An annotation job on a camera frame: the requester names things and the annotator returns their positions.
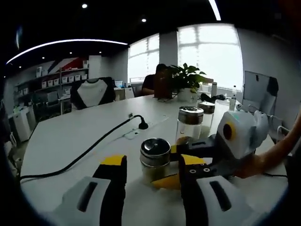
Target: window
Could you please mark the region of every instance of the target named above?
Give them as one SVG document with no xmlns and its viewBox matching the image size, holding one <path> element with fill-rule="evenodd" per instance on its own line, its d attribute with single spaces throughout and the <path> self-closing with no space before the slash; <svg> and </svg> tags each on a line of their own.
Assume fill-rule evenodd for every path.
<svg viewBox="0 0 301 226">
<path fill-rule="evenodd" d="M 128 52 L 127 82 L 143 82 L 159 64 L 159 34 L 140 40 Z"/>
<path fill-rule="evenodd" d="M 243 86 L 243 62 L 235 27 L 201 24 L 179 28 L 178 63 L 197 66 L 218 87 L 239 91 Z"/>
</svg>

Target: shelf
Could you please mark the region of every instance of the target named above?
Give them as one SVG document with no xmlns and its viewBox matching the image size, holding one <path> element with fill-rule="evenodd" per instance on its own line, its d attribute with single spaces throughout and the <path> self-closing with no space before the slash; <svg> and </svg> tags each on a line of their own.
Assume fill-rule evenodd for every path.
<svg viewBox="0 0 301 226">
<path fill-rule="evenodd" d="M 68 72 L 80 72 L 80 71 L 85 71 L 85 70 L 89 70 L 89 68 L 79 68 L 79 69 L 73 69 L 73 70 L 65 70 L 65 71 L 62 71 L 62 73 L 68 73 Z M 41 77 L 38 77 L 38 78 L 34 78 L 34 79 L 31 79 L 29 81 L 25 81 L 25 82 L 22 82 L 20 84 L 17 84 L 15 85 L 15 87 L 19 87 L 19 86 L 22 86 L 26 83 L 29 83 L 29 82 L 32 82 L 32 81 L 36 81 L 36 80 L 39 80 L 41 78 L 46 78 L 48 76 L 51 76 L 51 75 L 56 75 L 56 74 L 60 74 L 60 72 L 55 72 L 55 73 L 51 73 L 51 74 L 46 74 L 46 75 L 43 75 Z"/>
</svg>

